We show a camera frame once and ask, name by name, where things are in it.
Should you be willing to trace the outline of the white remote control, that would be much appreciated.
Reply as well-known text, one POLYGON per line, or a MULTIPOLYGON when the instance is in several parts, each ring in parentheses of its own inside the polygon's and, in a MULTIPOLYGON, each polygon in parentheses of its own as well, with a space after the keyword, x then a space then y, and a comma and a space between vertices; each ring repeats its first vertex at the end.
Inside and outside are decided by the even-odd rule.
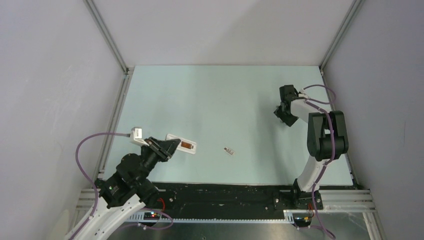
POLYGON ((168 133, 165 136, 165 139, 166 140, 176 140, 176 139, 179 139, 180 140, 180 143, 179 143, 179 145, 177 147, 177 150, 178 151, 181 151, 181 152, 184 152, 184 153, 187 153, 187 154, 191 154, 191 155, 194 155, 196 153, 196 151, 197 151, 197 146, 198 145, 197 145, 196 142, 194 142, 192 140, 188 140, 188 139, 185 139, 185 138, 182 138, 182 137, 179 137, 179 136, 170 134, 170 133, 168 133))

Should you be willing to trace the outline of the white battery compartment cover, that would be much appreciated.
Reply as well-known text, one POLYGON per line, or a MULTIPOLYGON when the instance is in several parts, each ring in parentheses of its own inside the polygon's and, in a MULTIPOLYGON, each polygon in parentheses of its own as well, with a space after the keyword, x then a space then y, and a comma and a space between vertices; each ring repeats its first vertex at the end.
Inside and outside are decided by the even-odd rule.
POLYGON ((235 154, 235 152, 231 148, 228 148, 228 147, 225 147, 224 151, 230 156, 233 156, 235 154))

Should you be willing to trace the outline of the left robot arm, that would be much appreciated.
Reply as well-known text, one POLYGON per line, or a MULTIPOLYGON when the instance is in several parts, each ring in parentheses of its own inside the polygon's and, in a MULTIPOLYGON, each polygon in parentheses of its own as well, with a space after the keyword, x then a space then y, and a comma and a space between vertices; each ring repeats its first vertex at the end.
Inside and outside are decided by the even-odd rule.
POLYGON ((92 183, 94 203, 64 239, 106 240, 137 211, 154 207, 159 190, 148 176, 158 163, 172 158, 180 143, 179 138, 149 137, 139 153, 124 155, 112 176, 92 183))

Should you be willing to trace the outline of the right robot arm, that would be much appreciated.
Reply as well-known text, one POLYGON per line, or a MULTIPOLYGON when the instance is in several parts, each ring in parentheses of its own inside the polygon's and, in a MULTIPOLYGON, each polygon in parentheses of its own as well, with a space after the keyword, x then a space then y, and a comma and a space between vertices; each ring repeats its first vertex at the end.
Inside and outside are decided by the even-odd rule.
POLYGON ((331 102, 311 98, 304 88, 297 90, 293 85, 283 85, 279 88, 279 95, 280 105, 274 115, 288 127, 297 120, 307 124, 309 153, 302 173, 294 180, 286 198, 294 209, 316 209, 325 171, 349 149, 345 116, 342 111, 324 109, 322 106, 331 102))

